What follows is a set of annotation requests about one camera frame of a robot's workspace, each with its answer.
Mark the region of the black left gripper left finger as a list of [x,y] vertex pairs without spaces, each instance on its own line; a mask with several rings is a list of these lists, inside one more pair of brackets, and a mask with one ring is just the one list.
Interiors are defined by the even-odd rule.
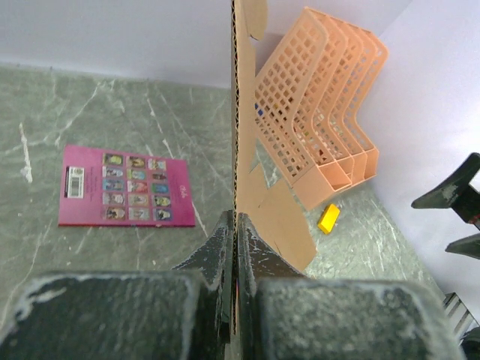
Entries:
[[222,359],[230,341],[233,212],[168,271],[50,272],[1,330],[3,359]]

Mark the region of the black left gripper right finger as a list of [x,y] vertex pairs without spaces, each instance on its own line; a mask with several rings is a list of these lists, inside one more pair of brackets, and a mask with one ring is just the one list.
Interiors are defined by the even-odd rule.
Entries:
[[463,359],[442,302],[397,280],[311,279],[237,220],[244,359]]

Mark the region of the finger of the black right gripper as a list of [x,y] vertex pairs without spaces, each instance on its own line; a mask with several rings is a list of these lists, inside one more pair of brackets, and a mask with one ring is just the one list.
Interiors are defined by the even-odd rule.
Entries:
[[433,190],[415,199],[414,209],[452,209],[466,224],[479,225],[479,191],[470,182],[479,171],[479,153],[467,159]]
[[480,233],[450,243],[445,252],[480,259]]

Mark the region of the brown cardboard box sheet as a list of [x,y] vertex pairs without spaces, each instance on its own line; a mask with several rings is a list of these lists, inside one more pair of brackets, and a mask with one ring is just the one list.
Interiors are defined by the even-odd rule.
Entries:
[[263,38],[266,1],[232,1],[232,180],[234,329],[244,329],[260,277],[300,276],[317,249],[299,204],[280,180],[268,185],[266,150],[257,137],[254,108],[256,53]]

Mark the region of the yellow block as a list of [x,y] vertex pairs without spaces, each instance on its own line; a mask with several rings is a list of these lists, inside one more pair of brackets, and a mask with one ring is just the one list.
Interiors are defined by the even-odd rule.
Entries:
[[330,234],[338,220],[341,210],[333,203],[325,207],[317,227],[326,235]]

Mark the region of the pink book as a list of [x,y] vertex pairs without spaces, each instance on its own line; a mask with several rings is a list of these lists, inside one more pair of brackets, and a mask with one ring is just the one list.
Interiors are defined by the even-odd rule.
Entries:
[[66,145],[58,225],[194,227],[186,161]]

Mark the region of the orange plastic file rack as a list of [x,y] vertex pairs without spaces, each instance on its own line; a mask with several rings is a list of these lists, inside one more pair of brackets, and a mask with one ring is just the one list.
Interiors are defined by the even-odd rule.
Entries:
[[257,136],[305,209],[377,174],[357,115],[388,56],[373,32],[306,7],[256,75]]

